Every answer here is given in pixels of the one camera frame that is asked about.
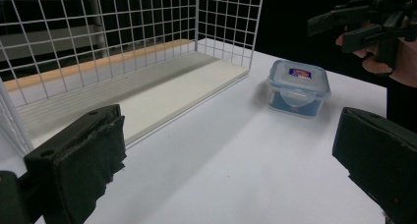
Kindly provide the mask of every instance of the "metal wire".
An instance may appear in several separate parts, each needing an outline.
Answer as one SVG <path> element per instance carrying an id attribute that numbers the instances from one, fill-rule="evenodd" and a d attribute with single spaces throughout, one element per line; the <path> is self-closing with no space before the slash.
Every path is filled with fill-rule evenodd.
<path id="1" fill-rule="evenodd" d="M 192 51 L 250 68 L 262 0 L 0 4 L 0 77 L 18 107 Z"/>

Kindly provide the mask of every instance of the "white table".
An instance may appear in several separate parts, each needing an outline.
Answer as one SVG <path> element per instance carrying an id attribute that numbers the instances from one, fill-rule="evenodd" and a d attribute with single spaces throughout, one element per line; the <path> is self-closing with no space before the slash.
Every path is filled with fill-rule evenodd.
<path id="1" fill-rule="evenodd" d="M 386 89 L 328 72 L 317 118 L 273 111 L 276 59 L 256 53 L 247 78 L 130 147 L 86 223 L 384 224 L 331 149 L 342 108 L 385 116 Z"/>

